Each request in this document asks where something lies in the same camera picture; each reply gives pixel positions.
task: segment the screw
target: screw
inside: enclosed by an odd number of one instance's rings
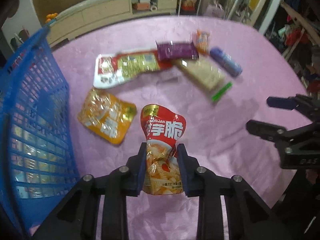
[[[234,176],[233,176],[233,180],[234,180],[235,182],[241,182],[241,181],[242,181],[242,177],[241,177],[240,175],[234,175]]]
[[[286,149],[284,149],[285,153],[292,153],[292,149],[290,147],[287,147]]]
[[[82,177],[82,179],[84,180],[84,181],[90,181],[90,180],[92,180],[92,175],[91,174],[87,174],[87,175],[84,175],[83,177]]]
[[[200,167],[197,168],[197,171],[199,173],[205,173],[207,171],[207,169],[205,167],[200,166]]]
[[[129,170],[129,168],[127,166],[121,166],[119,168],[119,171],[122,172],[122,173],[126,173],[128,170]]]

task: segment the orange snack package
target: orange snack package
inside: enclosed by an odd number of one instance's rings
[[[84,100],[78,120],[109,142],[119,144],[136,113],[134,104],[121,101],[103,89],[92,88]]]
[[[197,44],[196,48],[199,53],[207,55],[209,54],[209,33],[197,30]]]
[[[147,138],[147,170],[143,191],[152,195],[183,192],[175,143],[183,135],[186,120],[158,105],[145,106],[140,120]]]

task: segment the pink tablecloth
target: pink tablecloth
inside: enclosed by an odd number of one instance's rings
[[[197,29],[210,32],[210,47],[219,46],[243,68],[233,88],[214,106],[178,69],[143,74],[110,89],[120,99],[133,102],[138,116],[119,146],[91,133],[77,120],[92,87],[98,54],[154,46],[155,41],[186,41]],[[54,52],[70,85],[70,125],[80,175],[109,174],[137,154],[145,141],[140,111],[160,104],[181,114],[187,127],[179,143],[217,175],[240,174],[271,207],[282,195],[294,171],[279,168],[273,144],[245,130],[249,119],[297,128],[309,123],[299,113],[268,108],[269,96],[305,93],[291,67],[256,30],[242,24],[206,17],[153,17],[124,22],[84,35]],[[127,198],[131,240],[195,239],[198,199],[184,194]]]

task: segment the snack bag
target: snack bag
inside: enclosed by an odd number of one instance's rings
[[[206,91],[212,91],[225,79],[219,66],[203,55],[198,60],[178,59],[172,62]]]
[[[196,48],[199,53],[207,55],[209,52],[209,33],[202,32],[197,30],[197,45]]]
[[[193,42],[157,43],[158,60],[160,62],[178,58],[198,59],[199,54]]]
[[[140,73],[159,71],[172,67],[159,62],[157,50],[137,51],[118,55],[99,55],[96,59],[93,86],[111,88],[128,82]]]
[[[152,195],[181,193],[175,143],[183,135],[186,120],[158,105],[145,106],[140,120],[147,139],[147,170],[143,191]]]
[[[182,0],[181,9],[184,11],[195,11],[197,0]]]
[[[109,142],[119,144],[136,113],[134,104],[121,101],[105,90],[92,88],[84,100],[78,120]]]

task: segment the yellow bag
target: yellow bag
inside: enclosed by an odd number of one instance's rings
[[[134,104],[121,101],[103,89],[92,88],[78,114],[78,120],[109,142],[119,144],[136,113]]]

